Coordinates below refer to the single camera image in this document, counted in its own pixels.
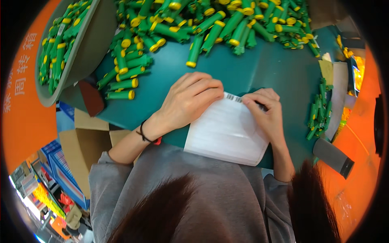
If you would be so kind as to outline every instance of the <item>person's right hand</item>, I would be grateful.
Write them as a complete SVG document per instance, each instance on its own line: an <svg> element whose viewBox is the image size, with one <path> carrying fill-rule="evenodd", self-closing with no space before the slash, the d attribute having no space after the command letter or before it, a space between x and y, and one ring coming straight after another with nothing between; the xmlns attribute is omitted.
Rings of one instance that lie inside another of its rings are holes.
<svg viewBox="0 0 389 243"><path fill-rule="evenodd" d="M255 101L266 106L268 111L260 110ZM271 144L276 145L285 141L280 96L273 89L259 89L254 93L245 94L242 97L242 102L250 110Z"/></svg>

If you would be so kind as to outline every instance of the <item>wrist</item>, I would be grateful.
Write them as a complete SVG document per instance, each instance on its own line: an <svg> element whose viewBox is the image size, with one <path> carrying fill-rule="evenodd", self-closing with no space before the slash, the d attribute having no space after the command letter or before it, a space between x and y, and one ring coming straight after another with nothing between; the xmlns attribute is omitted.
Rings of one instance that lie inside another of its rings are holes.
<svg viewBox="0 0 389 243"><path fill-rule="evenodd" d="M143 123L142 131L144 136L151 141L154 141L169 132L155 113Z"/></svg>

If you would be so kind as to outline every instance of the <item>teal table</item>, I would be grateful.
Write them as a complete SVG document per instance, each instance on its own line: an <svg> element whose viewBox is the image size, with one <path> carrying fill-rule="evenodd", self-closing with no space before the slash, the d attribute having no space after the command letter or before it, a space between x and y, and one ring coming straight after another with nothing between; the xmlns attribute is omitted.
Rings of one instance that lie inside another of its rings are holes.
<svg viewBox="0 0 389 243"><path fill-rule="evenodd" d="M332 58L341 55L331 27L317 31L321 54L329 52ZM280 43L257 39L258 45L241 56L235 56L226 45L216 45L206 58L201 55L195 69L185 65L189 45L168 42L156 53L151 73L139 76L134 100L110 100L98 115L116 126L133 130L157 111L171 85L186 72L205 72L223 82L226 92L243 95L261 87L273 88L281 97L284 132L293 164L298 168L304 159L312 157L316 139L305 139L308 111L314 95L319 93L321 73L315 58L306 46L303 50L283 49ZM113 59L106 55L96 75L99 79L114 68ZM189 125L163 136L162 141L184 147ZM271 146L259 163L273 168Z"/></svg>

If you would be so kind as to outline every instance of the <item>black string bracelet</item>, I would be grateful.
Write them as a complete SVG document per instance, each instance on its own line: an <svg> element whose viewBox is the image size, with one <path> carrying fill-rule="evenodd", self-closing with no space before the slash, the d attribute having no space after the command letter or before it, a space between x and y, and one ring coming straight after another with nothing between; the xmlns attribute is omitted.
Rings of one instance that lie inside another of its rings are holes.
<svg viewBox="0 0 389 243"><path fill-rule="evenodd" d="M142 140L143 141L148 141L150 143L157 143L158 142L158 139L154 140L154 141L151 141L150 139L146 138L145 135L143 134L143 124L145 123L145 121L147 120L144 120L141 124L140 124L140 132L136 131L140 136L142 136Z"/></svg>

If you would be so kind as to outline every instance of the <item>cardboard box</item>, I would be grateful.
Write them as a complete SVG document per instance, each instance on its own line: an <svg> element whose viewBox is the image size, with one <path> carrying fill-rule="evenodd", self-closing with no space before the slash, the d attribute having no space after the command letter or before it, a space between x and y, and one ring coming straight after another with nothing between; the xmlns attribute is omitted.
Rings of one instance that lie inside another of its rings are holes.
<svg viewBox="0 0 389 243"><path fill-rule="evenodd" d="M103 151L108 151L130 131L109 131L109 123L74 110L74 130L60 132L66 162L86 199L90 198L88 175Z"/></svg>

